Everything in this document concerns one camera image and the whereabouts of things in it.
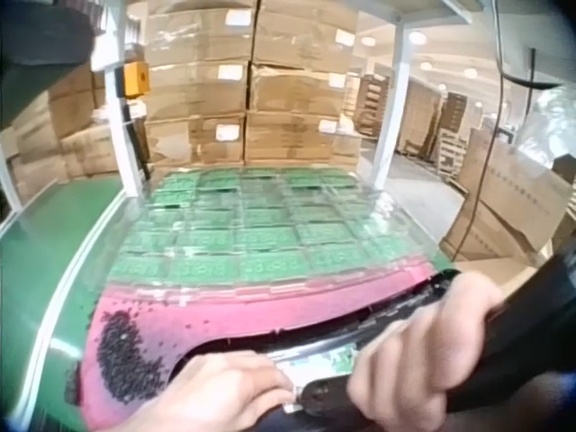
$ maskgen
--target concrete floor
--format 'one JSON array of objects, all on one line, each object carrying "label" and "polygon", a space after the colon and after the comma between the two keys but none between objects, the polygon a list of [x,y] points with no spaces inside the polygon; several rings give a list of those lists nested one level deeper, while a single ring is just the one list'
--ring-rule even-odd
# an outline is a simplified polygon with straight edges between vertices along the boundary
[{"label": "concrete floor", "polygon": [[[364,180],[372,170],[374,151],[374,143],[365,140],[356,169]],[[438,176],[399,155],[392,159],[384,189],[436,243],[448,232],[464,202]]]}]

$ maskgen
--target pink anti-static mat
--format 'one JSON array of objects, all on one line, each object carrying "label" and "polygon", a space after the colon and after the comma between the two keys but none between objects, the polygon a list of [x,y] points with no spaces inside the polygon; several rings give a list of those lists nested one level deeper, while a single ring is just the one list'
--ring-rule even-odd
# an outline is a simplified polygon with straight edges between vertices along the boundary
[{"label": "pink anti-static mat", "polygon": [[223,338],[298,329],[361,310],[400,294],[435,273],[413,257],[387,274],[316,289],[305,295],[271,294],[267,300],[155,301],[138,290],[109,285],[94,312],[81,366],[80,409],[90,430],[129,417],[168,382],[190,350]]}]

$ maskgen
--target human hand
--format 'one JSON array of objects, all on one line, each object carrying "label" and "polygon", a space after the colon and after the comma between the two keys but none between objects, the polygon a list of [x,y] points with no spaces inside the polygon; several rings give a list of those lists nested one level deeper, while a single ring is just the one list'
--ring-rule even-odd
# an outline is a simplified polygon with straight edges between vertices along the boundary
[{"label": "human hand", "polygon": [[387,432],[432,432],[446,420],[446,392],[482,353],[484,321],[503,300],[481,274],[454,279],[445,300],[392,323],[355,360],[348,394]]},{"label": "human hand", "polygon": [[265,355],[198,355],[119,432],[239,432],[294,399],[292,383]]}]

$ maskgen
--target label on box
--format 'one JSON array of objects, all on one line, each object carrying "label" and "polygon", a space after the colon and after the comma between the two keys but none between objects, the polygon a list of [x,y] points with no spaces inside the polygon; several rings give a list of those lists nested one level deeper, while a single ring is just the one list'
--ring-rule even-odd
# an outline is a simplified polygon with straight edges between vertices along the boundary
[{"label": "label on box", "polygon": [[218,66],[218,79],[228,79],[230,81],[239,81],[244,76],[244,67],[242,65],[220,65]]},{"label": "label on box", "polygon": [[229,10],[226,13],[226,25],[247,27],[252,23],[252,11]]},{"label": "label on box", "polygon": [[337,121],[322,119],[318,125],[318,131],[321,133],[336,133],[337,127]]},{"label": "label on box", "polygon": [[235,141],[240,137],[239,124],[219,124],[216,126],[217,141]]},{"label": "label on box", "polygon": [[344,30],[336,30],[336,42],[341,43],[342,45],[346,45],[347,47],[354,47],[354,41],[356,40],[356,36]]},{"label": "label on box", "polygon": [[346,75],[330,72],[328,74],[328,85],[335,88],[344,88],[346,85]]}]

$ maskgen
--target orange electrical box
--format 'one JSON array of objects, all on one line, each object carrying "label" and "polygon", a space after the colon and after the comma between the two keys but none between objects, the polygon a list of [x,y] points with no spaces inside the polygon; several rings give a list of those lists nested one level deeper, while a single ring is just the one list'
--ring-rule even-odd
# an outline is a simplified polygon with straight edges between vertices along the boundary
[{"label": "orange electrical box", "polygon": [[124,93],[133,99],[150,91],[148,63],[134,61],[124,65]]}]

